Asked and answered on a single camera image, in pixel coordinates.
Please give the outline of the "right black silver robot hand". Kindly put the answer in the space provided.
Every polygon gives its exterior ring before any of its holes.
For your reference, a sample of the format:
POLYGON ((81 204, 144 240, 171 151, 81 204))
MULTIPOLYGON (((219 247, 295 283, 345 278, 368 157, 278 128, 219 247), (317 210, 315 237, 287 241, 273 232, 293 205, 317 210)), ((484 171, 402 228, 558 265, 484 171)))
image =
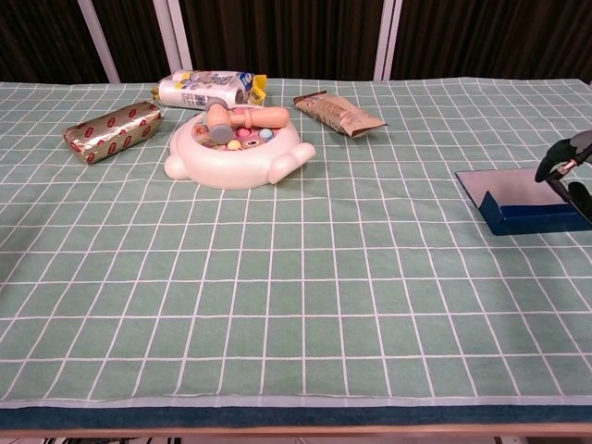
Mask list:
POLYGON ((571 139, 552 145, 540 162, 535 181, 546 182, 566 203, 591 220, 591 194, 581 182, 570 182, 565 187, 561 180, 575 167, 591 163, 591 131, 583 131, 571 139))

